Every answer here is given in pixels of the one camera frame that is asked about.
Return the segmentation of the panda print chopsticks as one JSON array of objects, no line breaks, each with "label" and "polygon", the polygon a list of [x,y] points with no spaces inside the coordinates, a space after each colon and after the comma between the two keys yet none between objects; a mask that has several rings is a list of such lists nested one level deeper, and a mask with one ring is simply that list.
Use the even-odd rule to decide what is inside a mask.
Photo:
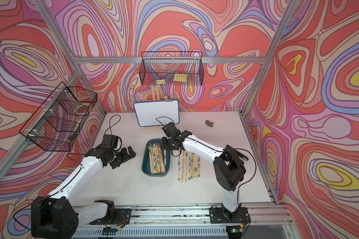
[{"label": "panda print chopsticks", "polygon": [[196,155],[195,177],[200,178],[200,157]]}]

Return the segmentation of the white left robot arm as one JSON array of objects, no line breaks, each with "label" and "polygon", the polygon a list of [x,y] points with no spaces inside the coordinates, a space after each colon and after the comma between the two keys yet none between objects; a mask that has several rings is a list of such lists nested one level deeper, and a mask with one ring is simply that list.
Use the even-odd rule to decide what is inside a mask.
[{"label": "white left robot arm", "polygon": [[90,180],[106,166],[116,169],[136,153],[122,147],[118,136],[106,134],[101,144],[90,149],[78,167],[49,195],[37,197],[31,204],[31,234],[35,238],[69,239],[77,229],[92,222],[107,226],[117,222],[113,201],[96,200],[74,209],[73,205]]}]

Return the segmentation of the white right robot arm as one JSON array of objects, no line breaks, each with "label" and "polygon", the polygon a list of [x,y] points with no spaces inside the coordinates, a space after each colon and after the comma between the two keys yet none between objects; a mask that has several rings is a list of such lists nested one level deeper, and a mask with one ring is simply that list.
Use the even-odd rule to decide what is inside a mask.
[{"label": "white right robot arm", "polygon": [[221,215],[228,222],[236,219],[240,213],[238,184],[244,179],[244,161],[247,161],[248,157],[230,145],[225,148],[217,147],[187,130],[180,131],[172,122],[164,125],[162,130],[166,135],[161,140],[163,149],[191,152],[212,163],[216,180],[224,189]]}]

